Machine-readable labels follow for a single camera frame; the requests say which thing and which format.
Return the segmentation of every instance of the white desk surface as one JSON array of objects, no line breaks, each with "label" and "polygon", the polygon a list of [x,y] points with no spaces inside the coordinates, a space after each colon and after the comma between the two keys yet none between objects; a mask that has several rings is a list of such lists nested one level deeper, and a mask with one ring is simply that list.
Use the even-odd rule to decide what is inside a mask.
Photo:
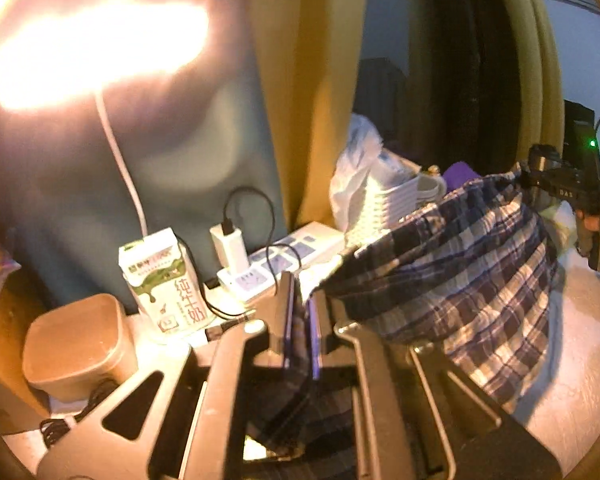
[{"label": "white desk surface", "polygon": [[[560,461],[567,474],[600,436],[600,275],[587,267],[575,249],[561,257],[564,286],[552,292],[551,345],[542,373],[520,400],[515,417]],[[230,313],[244,307],[220,288],[209,300]],[[139,316],[130,316],[138,364],[147,364],[154,353]],[[203,331],[187,340],[192,346],[206,342]],[[79,411],[84,402],[52,402],[54,415]],[[16,456],[32,472],[46,449],[39,431],[4,437]]]},{"label": "white desk surface", "polygon": [[[324,264],[314,264],[311,267],[303,270],[300,273],[299,280],[301,283],[302,293],[307,295],[322,279],[328,275],[335,266],[338,265],[340,256],[334,256],[329,262]],[[221,308],[228,314],[241,314],[248,307],[237,301],[233,296],[227,293],[221,286],[206,289],[207,299],[210,303]],[[136,355],[138,356],[138,367],[147,366],[155,355],[156,343],[148,337],[148,331],[145,329],[142,318],[135,314],[128,316],[127,321],[131,329],[134,343],[136,346]],[[220,324],[223,320],[216,318],[209,326]],[[206,336],[204,330],[197,332],[184,338],[194,348],[206,344]],[[80,412],[86,405],[86,400],[74,402],[71,404],[63,404],[56,399],[51,399],[52,417],[62,418],[63,415],[74,414]],[[46,447],[42,441],[42,434],[35,431],[27,431],[26,433],[17,433],[4,437],[5,442],[13,453],[20,459],[24,466],[33,474],[38,468],[38,463],[46,453]],[[249,440],[245,446],[246,458],[263,458],[265,455],[264,448],[253,440]]]}]

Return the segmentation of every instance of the wall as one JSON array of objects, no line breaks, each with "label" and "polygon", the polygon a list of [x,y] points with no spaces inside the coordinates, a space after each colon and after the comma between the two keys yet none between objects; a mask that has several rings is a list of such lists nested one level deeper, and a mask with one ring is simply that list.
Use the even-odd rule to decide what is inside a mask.
[{"label": "wall", "polygon": [[545,0],[562,68],[564,98],[600,115],[600,16],[565,3]]},{"label": "wall", "polygon": [[407,74],[407,0],[366,0],[361,59],[387,57]]}]

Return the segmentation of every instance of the milk carton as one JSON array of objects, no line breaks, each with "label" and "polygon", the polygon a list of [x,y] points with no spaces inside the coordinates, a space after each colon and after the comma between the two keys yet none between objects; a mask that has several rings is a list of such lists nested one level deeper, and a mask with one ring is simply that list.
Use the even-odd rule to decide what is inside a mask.
[{"label": "milk carton", "polygon": [[211,322],[193,266],[171,228],[120,247],[118,263],[155,335],[184,336]]}]

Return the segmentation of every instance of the power strip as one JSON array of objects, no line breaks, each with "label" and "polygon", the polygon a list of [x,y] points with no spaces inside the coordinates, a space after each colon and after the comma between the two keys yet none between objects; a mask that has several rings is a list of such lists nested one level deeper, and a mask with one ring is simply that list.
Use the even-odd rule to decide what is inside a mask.
[{"label": "power strip", "polygon": [[[302,268],[306,269],[313,264],[328,262],[342,251],[344,234],[318,222],[311,222],[276,243],[291,245],[300,256]],[[218,272],[221,285],[244,304],[253,303],[275,286],[265,249],[250,254],[249,261],[249,269],[237,276],[232,276],[227,268]],[[295,274],[300,270],[298,259],[289,248],[269,248],[269,263],[278,278],[284,270]]]}]

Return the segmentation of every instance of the blue plaid fabric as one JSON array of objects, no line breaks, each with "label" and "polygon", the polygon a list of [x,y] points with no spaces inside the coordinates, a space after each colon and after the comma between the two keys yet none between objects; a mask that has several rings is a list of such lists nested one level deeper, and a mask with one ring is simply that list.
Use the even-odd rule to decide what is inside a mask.
[{"label": "blue plaid fabric", "polygon": [[[321,285],[349,317],[393,342],[428,339],[505,409],[538,374],[548,347],[557,251],[522,201],[518,169],[474,180],[396,230],[346,255]],[[261,392],[251,435],[298,460],[254,478],[355,479],[349,390],[314,383],[304,307],[284,384]]]}]

